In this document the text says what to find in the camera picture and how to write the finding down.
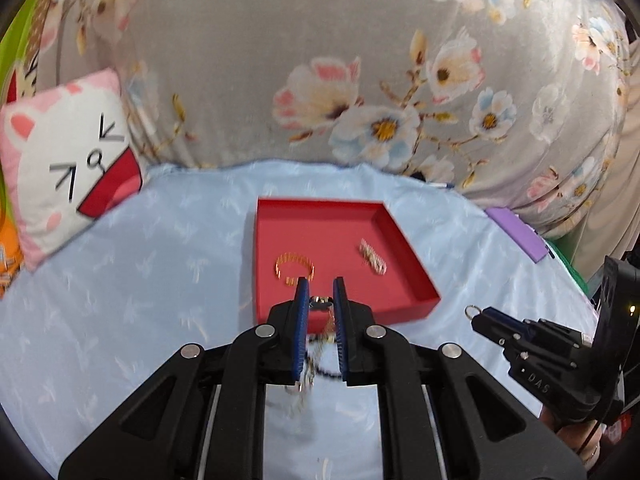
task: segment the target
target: green fabric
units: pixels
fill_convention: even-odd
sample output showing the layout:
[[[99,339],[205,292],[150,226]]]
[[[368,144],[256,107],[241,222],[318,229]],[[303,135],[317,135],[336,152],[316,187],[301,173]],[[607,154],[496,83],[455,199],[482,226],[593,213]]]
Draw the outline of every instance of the green fabric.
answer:
[[[562,252],[560,251],[560,249],[558,249],[558,247],[553,242],[551,242],[549,240],[546,240],[546,244],[548,246],[550,246],[554,250],[555,254],[558,256],[558,258],[560,258],[560,261],[562,263],[564,263],[564,266],[566,267],[566,270],[569,271],[569,274],[571,274],[571,277],[574,279],[575,283],[578,284],[580,289],[585,294],[588,294],[589,293],[589,287],[587,286],[587,283],[583,280],[583,278],[580,275],[580,273],[572,267],[572,265],[569,263],[569,260],[566,259],[564,254],[562,254]]]
[[[24,61],[29,42],[31,20],[37,3],[38,0],[26,0],[9,26],[4,38],[0,40],[0,91],[7,80],[7,76],[13,70],[15,62],[17,60]],[[3,212],[7,212],[9,218],[13,219],[1,171],[0,168],[0,207]]]

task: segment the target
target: light blue bedsheet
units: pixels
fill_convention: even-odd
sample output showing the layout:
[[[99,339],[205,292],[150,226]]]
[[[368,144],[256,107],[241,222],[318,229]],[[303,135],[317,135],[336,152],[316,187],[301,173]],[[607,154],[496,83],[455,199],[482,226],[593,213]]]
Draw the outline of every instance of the light blue bedsheet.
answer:
[[[260,195],[382,200],[442,301],[398,326],[412,342],[459,342],[533,411],[500,349],[464,307],[593,333],[588,300],[562,263],[535,265],[453,191],[360,166],[261,162],[225,171],[156,170],[140,193],[79,236],[0,303],[0,403],[44,467],[62,461],[181,345],[231,342],[254,323],[252,263]],[[323,363],[335,368],[335,355]],[[382,478],[376,391],[316,379],[302,410],[270,388],[265,480]]]

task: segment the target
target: cat pillow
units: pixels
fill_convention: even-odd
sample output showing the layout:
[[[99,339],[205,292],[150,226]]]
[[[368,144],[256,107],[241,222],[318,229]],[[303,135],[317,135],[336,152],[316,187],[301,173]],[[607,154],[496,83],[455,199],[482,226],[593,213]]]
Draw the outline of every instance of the cat pillow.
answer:
[[[28,269],[142,188],[113,70],[5,105],[0,160]]]

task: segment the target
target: pillow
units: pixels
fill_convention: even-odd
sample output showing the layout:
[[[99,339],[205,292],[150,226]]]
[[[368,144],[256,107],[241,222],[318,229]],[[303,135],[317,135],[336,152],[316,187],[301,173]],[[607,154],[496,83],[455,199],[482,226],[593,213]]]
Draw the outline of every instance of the pillow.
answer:
[[[116,73],[104,70],[5,105],[0,160],[33,270],[142,188]]]
[[[0,40],[0,105],[33,96],[42,24],[49,2],[26,0]],[[18,233],[0,173],[0,298],[22,263]]]

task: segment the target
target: hand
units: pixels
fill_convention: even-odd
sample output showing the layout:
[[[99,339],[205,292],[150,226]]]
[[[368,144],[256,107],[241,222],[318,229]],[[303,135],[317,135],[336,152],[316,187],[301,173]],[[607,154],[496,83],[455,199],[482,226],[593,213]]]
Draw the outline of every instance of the hand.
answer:
[[[559,428],[558,420],[554,414],[551,413],[546,406],[542,407],[540,413],[540,421],[553,431],[560,440],[562,440],[567,446],[574,451],[578,451],[582,446],[582,443],[591,433],[591,430],[596,425],[596,421],[584,422],[581,424],[572,424]],[[580,459],[587,470],[591,469],[593,465],[598,461],[600,457],[600,439],[602,438],[602,428],[598,428],[598,431],[594,433],[587,446],[580,453]]]

